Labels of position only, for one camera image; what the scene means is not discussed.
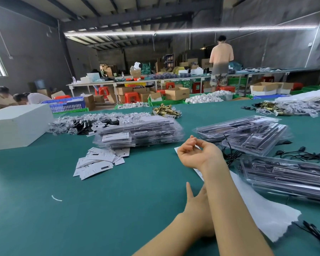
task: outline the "long table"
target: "long table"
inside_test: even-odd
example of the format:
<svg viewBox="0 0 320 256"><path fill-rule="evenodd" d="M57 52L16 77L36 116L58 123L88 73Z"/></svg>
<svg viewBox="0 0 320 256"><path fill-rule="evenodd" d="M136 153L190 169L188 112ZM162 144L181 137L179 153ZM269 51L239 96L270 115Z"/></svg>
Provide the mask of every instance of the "long table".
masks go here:
<svg viewBox="0 0 320 256"><path fill-rule="evenodd" d="M196 127L254 115L241 109L253 102L175 107L183 113L178 122L188 138ZM142 111L152 108L103 112ZM281 119L295 137L292 144L275 147L271 156L277 150L296 151L301 146L320 153L320 117ZM78 158L93 146L93 138L46 133L27 147L0 150L0 255L132 255L184 210L186 182L195 195L203 185L196 172L178 159L174 148L181 143L131 148L126 163L81 181L73 173ZM300 210L301 220L320 230L320 204L262 195ZM320 256L320 241L295 225L270 246L275 255ZM219 255L217 243L198 241L185 255Z"/></svg>

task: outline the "white shirt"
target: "white shirt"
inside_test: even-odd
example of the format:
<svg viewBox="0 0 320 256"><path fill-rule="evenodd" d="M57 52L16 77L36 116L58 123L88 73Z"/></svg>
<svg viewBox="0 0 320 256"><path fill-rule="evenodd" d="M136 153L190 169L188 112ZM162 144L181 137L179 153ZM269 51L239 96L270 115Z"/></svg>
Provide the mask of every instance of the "white shirt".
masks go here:
<svg viewBox="0 0 320 256"><path fill-rule="evenodd" d="M27 96L27 99L29 100L29 104L39 104L43 101L50 101L52 100L50 97L47 97L44 94L39 93L32 93Z"/></svg>

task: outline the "hand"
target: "hand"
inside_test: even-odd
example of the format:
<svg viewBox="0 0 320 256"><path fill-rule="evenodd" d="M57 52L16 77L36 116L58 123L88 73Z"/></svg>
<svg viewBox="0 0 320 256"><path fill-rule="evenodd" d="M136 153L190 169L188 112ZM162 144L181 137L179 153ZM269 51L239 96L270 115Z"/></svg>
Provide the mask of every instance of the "hand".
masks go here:
<svg viewBox="0 0 320 256"><path fill-rule="evenodd" d="M194 197L190 184L186 183L187 202L181 217L191 225L192 231L197 238L212 237L215 235L209 201L205 185L199 194Z"/></svg>
<svg viewBox="0 0 320 256"><path fill-rule="evenodd" d="M204 164L210 166L217 166L220 163L225 163L222 151L212 143L197 139L190 136L185 143L178 149L178 156L180 161L189 168L201 170Z"/></svg>

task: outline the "dark hair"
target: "dark hair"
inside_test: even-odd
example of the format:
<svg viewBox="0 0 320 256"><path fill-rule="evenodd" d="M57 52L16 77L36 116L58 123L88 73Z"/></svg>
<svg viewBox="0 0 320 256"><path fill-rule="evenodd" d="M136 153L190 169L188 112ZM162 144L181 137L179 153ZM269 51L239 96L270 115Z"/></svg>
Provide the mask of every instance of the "dark hair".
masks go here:
<svg viewBox="0 0 320 256"><path fill-rule="evenodd" d="M16 102L20 102L22 99L27 98L27 96L25 94L14 94L13 95L13 99Z"/></svg>
<svg viewBox="0 0 320 256"><path fill-rule="evenodd" d="M9 94L9 89L5 86L0 86L0 94Z"/></svg>
<svg viewBox="0 0 320 256"><path fill-rule="evenodd" d="M224 35L220 35L218 38L218 41L225 41L226 40L226 36Z"/></svg>

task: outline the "black cable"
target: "black cable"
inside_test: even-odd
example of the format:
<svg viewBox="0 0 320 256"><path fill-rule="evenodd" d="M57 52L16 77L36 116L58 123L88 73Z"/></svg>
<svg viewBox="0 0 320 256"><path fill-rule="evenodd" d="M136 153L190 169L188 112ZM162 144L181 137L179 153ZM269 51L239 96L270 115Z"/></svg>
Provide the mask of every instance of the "black cable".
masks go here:
<svg viewBox="0 0 320 256"><path fill-rule="evenodd" d="M309 224L306 221L303 221L302 223L305 226L305 228L303 228L302 226L293 222L293 224L295 224L296 226L298 226L302 230L312 234L314 237L316 237L316 239L318 239L320 241L320 231L318 230L318 228L314 224Z"/></svg>

